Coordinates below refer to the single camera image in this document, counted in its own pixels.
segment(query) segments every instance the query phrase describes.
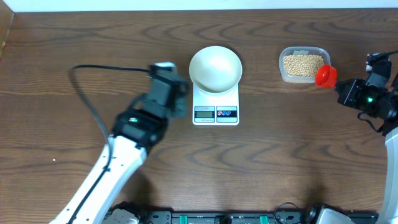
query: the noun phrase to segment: digital scale display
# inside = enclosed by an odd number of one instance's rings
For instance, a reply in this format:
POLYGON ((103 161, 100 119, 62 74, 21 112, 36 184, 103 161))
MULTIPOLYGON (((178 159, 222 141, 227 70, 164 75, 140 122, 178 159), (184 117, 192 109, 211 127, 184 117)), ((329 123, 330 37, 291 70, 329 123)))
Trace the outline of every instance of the digital scale display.
POLYGON ((238 122, 238 107, 196 106, 194 120, 198 123, 236 123, 238 122))
POLYGON ((195 114, 197 118, 212 118, 214 116, 212 111, 196 111, 195 114))

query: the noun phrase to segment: white bowl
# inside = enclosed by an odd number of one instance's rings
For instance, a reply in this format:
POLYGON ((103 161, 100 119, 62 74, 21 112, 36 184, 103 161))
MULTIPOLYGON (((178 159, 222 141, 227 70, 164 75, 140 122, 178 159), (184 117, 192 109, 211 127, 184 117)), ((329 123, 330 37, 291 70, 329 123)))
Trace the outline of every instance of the white bowl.
POLYGON ((232 90, 242 77, 242 63, 230 49, 211 46, 201 49, 189 64, 189 76, 200 90, 219 95, 232 90))

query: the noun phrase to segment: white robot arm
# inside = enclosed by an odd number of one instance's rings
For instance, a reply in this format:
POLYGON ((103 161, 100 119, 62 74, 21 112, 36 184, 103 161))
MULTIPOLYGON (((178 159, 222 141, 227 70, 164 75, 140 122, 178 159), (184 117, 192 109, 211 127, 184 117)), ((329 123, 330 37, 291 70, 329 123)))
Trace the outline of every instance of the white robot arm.
POLYGON ((398 223, 398 128, 386 135, 387 177, 384 201, 377 224, 398 223))
POLYGON ((104 136, 109 137, 94 168, 51 224, 101 223, 128 178, 144 163, 152 147, 162 140, 169 119, 185 116, 185 95, 189 86, 186 80, 175 73, 175 65, 171 62, 151 65, 149 70, 78 65, 71 70, 70 80, 104 136), (77 84, 73 72, 76 68, 148 72, 152 85, 150 92, 136 98, 126 111, 118 115, 113 133, 109 135, 98 112, 77 84), (138 103, 141 103, 141 108, 135 109, 138 103))
MULTIPOLYGON (((105 146, 94 168, 88 174, 75 196, 50 224, 66 224, 69 222, 73 212, 102 172, 108 157, 108 146, 105 146)), ((113 158, 109 166, 109 172, 105 172, 104 176, 99 180, 80 208, 73 223, 101 223, 123 185, 144 163, 146 157, 145 148, 137 149, 134 141, 123 136, 117 136, 114 139, 113 158)))

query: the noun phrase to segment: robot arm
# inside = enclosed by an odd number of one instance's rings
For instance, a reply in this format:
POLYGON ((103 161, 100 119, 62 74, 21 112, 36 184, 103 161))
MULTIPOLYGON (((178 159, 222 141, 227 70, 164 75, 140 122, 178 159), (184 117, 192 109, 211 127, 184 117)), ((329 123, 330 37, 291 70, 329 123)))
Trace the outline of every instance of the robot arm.
MULTIPOLYGON (((79 67, 103 68, 97 65, 79 67)), ((185 116, 185 95, 189 87, 174 70, 175 66, 170 62, 150 66, 150 92, 136 98, 126 111, 118 115, 113 134, 108 138, 112 150, 108 144, 105 145, 75 196, 51 224, 103 221, 128 178, 144 163, 152 147, 162 140, 169 119, 185 116), (138 103, 142 106, 135 109, 138 103)))
MULTIPOLYGON (((86 177, 75 196, 61 213, 50 224, 68 223, 73 212, 83 200, 87 191, 94 184, 106 165, 109 157, 108 146, 105 146, 94 168, 86 177)), ((144 163, 147 157, 145 148, 136 148, 136 143, 123 136, 114 139, 114 151, 109 172, 99 180, 80 208, 74 223, 101 223, 112 202, 130 176, 144 163)))
POLYGON ((384 201, 377 224, 398 223, 398 128, 386 136, 387 177, 384 201))
MULTIPOLYGON (((392 64, 389 56, 396 53, 398 50, 389 53, 368 54, 366 71, 369 76, 367 80, 356 78, 336 82, 335 69, 329 70, 328 68, 331 68, 329 65, 321 68, 316 77, 318 86, 328 83, 338 92, 338 103, 360 110, 358 119, 366 121, 373 130, 378 133, 382 132, 382 135, 386 137, 386 189, 377 224, 398 223, 398 96, 394 94, 398 90, 398 74, 392 82, 394 89, 389 92, 385 87, 391 75, 392 64), (362 114, 367 114, 372 118, 381 118, 384 123, 379 129, 376 129, 370 120, 361 118, 362 114)), ((337 210, 319 208, 313 212, 313 214, 317 214, 317 218, 313 219, 317 221, 317 224, 327 224, 333 220, 333 217, 341 218, 334 223, 348 224, 351 222, 347 217, 338 214, 337 210)))

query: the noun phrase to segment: kitchen scale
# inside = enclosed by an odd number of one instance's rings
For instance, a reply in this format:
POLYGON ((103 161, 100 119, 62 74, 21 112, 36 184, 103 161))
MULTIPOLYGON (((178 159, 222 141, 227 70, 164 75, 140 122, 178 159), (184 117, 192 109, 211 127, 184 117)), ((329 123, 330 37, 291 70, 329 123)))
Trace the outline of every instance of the kitchen scale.
POLYGON ((234 126, 239 124, 239 86, 242 64, 230 49, 206 47, 189 66, 193 82, 192 123, 234 126))
POLYGON ((194 125, 238 125, 238 85, 220 96, 207 95, 194 85, 192 123, 194 125))

